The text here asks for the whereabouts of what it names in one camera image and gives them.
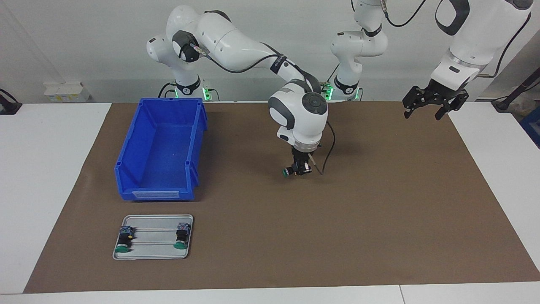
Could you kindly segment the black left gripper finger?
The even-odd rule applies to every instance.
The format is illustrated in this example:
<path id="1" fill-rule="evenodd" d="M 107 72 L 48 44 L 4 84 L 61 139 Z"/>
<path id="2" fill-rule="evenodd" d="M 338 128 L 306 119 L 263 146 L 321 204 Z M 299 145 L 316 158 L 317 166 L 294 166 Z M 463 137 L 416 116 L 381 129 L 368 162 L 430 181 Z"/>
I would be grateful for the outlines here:
<path id="1" fill-rule="evenodd" d="M 467 90 L 460 90 L 455 96 L 438 96 L 441 106 L 435 113 L 435 119 L 439 121 L 447 112 L 460 110 L 468 98 Z"/>
<path id="2" fill-rule="evenodd" d="M 428 102 L 424 98 L 424 90 L 414 85 L 403 98 L 402 104 L 405 108 L 404 117 L 409 119 L 416 109 L 428 105 Z"/>

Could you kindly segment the brown paper table mat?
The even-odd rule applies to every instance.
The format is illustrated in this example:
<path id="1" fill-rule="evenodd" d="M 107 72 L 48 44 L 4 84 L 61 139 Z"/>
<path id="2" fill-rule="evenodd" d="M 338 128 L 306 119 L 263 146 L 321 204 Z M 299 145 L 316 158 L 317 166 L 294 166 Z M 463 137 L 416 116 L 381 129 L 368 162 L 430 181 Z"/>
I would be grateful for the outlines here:
<path id="1" fill-rule="evenodd" d="M 136 104 L 111 106 L 25 293 L 540 281 L 448 116 L 334 103 L 324 175 L 283 177 L 266 104 L 206 104 L 195 201 L 120 198 Z M 127 215 L 191 214 L 189 255 L 117 261 Z"/>

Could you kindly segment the blue plastic storage bin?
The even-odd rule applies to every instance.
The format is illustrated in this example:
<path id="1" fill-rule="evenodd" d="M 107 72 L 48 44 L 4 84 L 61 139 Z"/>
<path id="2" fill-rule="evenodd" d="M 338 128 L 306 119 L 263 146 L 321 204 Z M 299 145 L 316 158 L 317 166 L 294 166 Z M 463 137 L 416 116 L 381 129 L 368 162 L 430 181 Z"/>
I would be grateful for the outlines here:
<path id="1" fill-rule="evenodd" d="M 202 98 L 143 98 L 118 160 L 116 185 L 125 201 L 191 201 L 208 116 Z"/>

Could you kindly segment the silver metal tray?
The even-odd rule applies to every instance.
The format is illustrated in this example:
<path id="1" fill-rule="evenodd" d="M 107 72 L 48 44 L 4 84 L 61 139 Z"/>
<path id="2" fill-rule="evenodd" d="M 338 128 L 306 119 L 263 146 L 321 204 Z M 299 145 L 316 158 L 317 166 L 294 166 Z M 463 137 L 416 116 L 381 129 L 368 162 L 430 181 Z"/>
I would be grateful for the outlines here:
<path id="1" fill-rule="evenodd" d="M 178 223 L 191 224 L 191 235 L 186 250 L 177 250 L 173 247 L 177 238 Z M 135 229 L 135 236 L 129 252 L 115 253 L 113 250 L 114 260 L 175 259 L 187 258 L 189 254 L 194 226 L 192 215 L 127 215 L 120 227 L 124 225 L 132 226 Z"/>

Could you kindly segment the black table clamp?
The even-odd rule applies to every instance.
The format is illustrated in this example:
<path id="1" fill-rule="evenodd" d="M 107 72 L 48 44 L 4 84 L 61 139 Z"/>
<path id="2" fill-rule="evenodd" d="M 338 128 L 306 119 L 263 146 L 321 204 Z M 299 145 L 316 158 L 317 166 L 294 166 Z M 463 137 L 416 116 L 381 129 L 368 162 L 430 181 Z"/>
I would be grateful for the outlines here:
<path id="1" fill-rule="evenodd" d="M 15 115 L 22 105 L 12 94 L 0 88 L 0 115 Z"/>

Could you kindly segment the blue crate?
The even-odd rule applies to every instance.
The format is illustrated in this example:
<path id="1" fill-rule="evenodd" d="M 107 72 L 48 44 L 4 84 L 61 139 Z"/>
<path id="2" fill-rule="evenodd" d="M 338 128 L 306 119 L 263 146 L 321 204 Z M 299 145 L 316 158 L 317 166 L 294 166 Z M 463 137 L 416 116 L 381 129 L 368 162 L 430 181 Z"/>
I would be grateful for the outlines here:
<path id="1" fill-rule="evenodd" d="M 540 149 L 540 106 L 521 119 L 519 125 Z"/>

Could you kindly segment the black pole stand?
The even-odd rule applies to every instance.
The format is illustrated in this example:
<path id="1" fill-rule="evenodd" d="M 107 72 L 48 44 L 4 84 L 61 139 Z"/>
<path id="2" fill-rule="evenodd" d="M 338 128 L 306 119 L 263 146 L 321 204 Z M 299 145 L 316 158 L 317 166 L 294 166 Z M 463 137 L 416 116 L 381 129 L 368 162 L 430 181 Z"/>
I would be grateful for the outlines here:
<path id="1" fill-rule="evenodd" d="M 540 67 L 538 67 L 525 81 L 523 81 L 513 92 L 502 98 L 496 98 L 491 102 L 494 109 L 498 112 L 508 110 L 511 103 L 521 94 L 528 92 L 540 84 Z"/>

